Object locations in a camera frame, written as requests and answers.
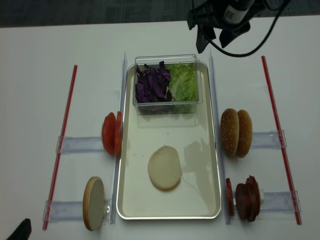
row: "black object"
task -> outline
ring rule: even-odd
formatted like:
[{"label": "black object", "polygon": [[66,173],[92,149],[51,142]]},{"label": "black object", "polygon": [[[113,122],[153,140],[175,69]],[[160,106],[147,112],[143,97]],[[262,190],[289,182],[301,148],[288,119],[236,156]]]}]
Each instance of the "black object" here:
[{"label": "black object", "polygon": [[209,41],[216,38],[213,28],[222,29],[219,40],[222,48],[240,35],[250,30],[249,20],[264,11],[262,0],[207,0],[200,6],[189,11],[187,15],[188,27],[191,30],[198,25],[196,48],[202,53]]},{"label": "black object", "polygon": [[26,218],[20,223],[7,240],[28,240],[31,232],[31,220]]}]

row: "dark floor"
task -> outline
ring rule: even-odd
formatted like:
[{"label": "dark floor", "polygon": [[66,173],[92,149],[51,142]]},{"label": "dark floor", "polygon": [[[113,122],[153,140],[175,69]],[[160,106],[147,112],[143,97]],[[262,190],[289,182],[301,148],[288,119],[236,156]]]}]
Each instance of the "dark floor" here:
[{"label": "dark floor", "polygon": [[[268,2],[276,7],[283,0]],[[0,0],[0,27],[182,21],[190,9],[191,0]],[[320,0],[292,0],[282,15],[318,14]]]}]

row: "green lettuce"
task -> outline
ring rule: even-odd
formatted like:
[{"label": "green lettuce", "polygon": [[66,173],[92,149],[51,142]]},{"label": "green lettuce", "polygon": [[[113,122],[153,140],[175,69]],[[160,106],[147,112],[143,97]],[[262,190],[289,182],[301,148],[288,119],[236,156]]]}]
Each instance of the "green lettuce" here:
[{"label": "green lettuce", "polygon": [[171,75],[169,89],[175,102],[196,100],[196,79],[192,63],[179,63],[166,67]]}]

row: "tray rim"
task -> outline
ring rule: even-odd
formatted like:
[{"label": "tray rim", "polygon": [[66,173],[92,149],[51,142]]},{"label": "tray rim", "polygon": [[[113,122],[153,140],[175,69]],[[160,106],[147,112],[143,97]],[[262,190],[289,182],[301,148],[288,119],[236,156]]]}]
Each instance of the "tray rim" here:
[{"label": "tray rim", "polygon": [[[205,67],[205,71],[208,76],[208,84],[209,84],[209,104],[210,104],[210,112],[211,112],[211,119],[212,119],[212,134],[213,134],[213,140],[214,140],[214,146],[215,146],[215,158],[216,158],[216,167],[217,167],[217,180],[218,180],[218,186],[219,186],[219,209],[217,213],[213,216],[124,216],[121,214],[119,210],[119,187],[120,187],[120,175],[121,175],[121,161],[122,158],[119,159],[119,169],[118,169],[118,179],[117,179],[117,191],[116,191],[116,211],[118,215],[124,219],[124,220],[200,220],[200,219],[215,219],[222,211],[222,192],[221,192],[221,180],[220,180],[220,169],[219,169],[219,159],[218,159],[218,151],[217,151],[217,140],[216,140],[216,134],[215,134],[215,123],[214,123],[214,112],[213,112],[213,107],[212,107],[212,92],[211,92],[211,80],[210,80],[210,74],[209,74],[209,69],[208,66],[205,62],[199,61],[200,64],[202,64]],[[131,65],[127,71],[126,71],[126,76],[125,76],[125,96],[124,99],[127,97],[127,76],[128,72],[131,70],[131,68],[134,68],[135,64]],[[123,108],[123,120],[125,119],[124,116],[126,114],[126,108]]]}]

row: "purple cabbage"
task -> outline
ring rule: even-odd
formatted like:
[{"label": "purple cabbage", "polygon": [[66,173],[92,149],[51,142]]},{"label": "purple cabbage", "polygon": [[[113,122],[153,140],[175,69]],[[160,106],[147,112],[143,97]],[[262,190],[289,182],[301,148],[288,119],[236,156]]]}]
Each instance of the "purple cabbage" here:
[{"label": "purple cabbage", "polygon": [[135,84],[135,98],[138,103],[170,102],[172,94],[168,90],[170,73],[164,61],[159,63],[159,69],[144,65],[145,71],[136,67],[137,83]]}]

